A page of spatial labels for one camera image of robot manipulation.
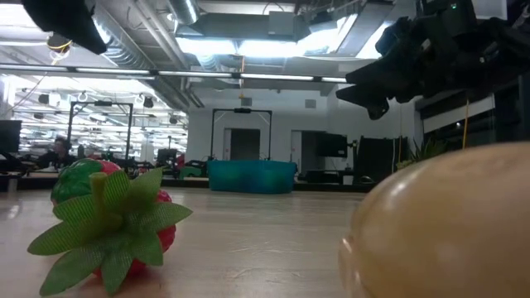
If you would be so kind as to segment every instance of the wooden tabletop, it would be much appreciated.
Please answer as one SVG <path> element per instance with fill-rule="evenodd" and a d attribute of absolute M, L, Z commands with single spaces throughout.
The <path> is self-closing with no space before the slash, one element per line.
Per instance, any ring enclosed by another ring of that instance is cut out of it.
<path fill-rule="evenodd" d="M 337 265 L 340 238 L 364 195 L 293 193 L 246 195 L 168 189 L 194 210 L 177 224 L 164 266 L 128 279 L 115 297 L 334 298 L 343 297 Z M 58 257 L 26 252 L 57 219 L 49 191 L 21 191 L 0 199 L 1 297 L 38 297 Z M 107 297 L 91 276 L 54 297 Z"/>

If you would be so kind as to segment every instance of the green mesh leaf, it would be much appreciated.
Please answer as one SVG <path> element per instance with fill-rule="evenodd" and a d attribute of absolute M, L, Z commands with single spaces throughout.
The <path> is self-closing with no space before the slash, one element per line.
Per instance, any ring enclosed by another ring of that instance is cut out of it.
<path fill-rule="evenodd" d="M 129 186 L 129 177 L 124 171 L 115 171 L 107 178 L 104 199 L 109 211 L 115 211 L 122 205 Z"/>
<path fill-rule="evenodd" d="M 163 168 L 156 168 L 131 181 L 127 192 L 127 204 L 142 207 L 155 202 L 162 181 Z"/>
<path fill-rule="evenodd" d="M 76 248 L 67 252 L 48 272 L 41 287 L 41 296 L 61 293 L 83 281 L 101 265 L 104 255 L 99 245 Z"/>
<path fill-rule="evenodd" d="M 101 273 L 105 290 L 114 294 L 119 290 L 133 263 L 133 255 L 128 250 L 111 252 L 103 261 Z"/>
<path fill-rule="evenodd" d="M 92 195 L 84 195 L 58 204 L 53 208 L 53 214 L 64 221 L 79 221 L 93 219 L 96 215 Z"/>
<path fill-rule="evenodd" d="M 93 220 L 59 223 L 37 237 L 27 251 L 39 256 L 51 256 L 82 246 L 104 232 L 104 226 Z"/>
<path fill-rule="evenodd" d="M 124 215 L 131 229 L 158 232 L 190 216 L 192 211 L 173 203 L 156 203 L 148 211 Z"/>
<path fill-rule="evenodd" d="M 142 233 L 135 237 L 130 247 L 131 254 L 140 262 L 151 266 L 164 263 L 162 245 L 156 233 Z"/>

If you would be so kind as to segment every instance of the strawberry stem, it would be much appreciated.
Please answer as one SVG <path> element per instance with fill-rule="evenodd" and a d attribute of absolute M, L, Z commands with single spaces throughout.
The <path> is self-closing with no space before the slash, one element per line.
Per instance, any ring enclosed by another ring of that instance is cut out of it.
<path fill-rule="evenodd" d="M 103 172 L 93 173 L 92 175 L 90 175 L 90 186 L 92 187 L 92 198 L 94 199 L 96 214 L 103 220 L 103 222 L 108 215 L 104 203 L 104 191 L 106 182 L 107 174 Z"/>

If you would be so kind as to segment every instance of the doorway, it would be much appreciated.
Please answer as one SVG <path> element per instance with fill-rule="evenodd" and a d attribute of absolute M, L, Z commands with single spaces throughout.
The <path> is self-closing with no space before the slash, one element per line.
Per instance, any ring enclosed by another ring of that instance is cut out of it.
<path fill-rule="evenodd" d="M 259 129 L 232 128 L 230 138 L 231 161 L 259 160 Z"/>
<path fill-rule="evenodd" d="M 325 170 L 325 158 L 317 154 L 317 136 L 322 132 L 291 131 L 291 161 L 299 173 Z"/>

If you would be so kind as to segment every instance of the teal container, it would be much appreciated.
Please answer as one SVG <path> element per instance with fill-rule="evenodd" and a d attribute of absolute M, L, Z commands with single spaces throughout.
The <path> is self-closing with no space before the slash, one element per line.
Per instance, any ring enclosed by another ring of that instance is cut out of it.
<path fill-rule="evenodd" d="M 296 163 L 281 161 L 208 161 L 210 189 L 252 194 L 292 192 Z"/>

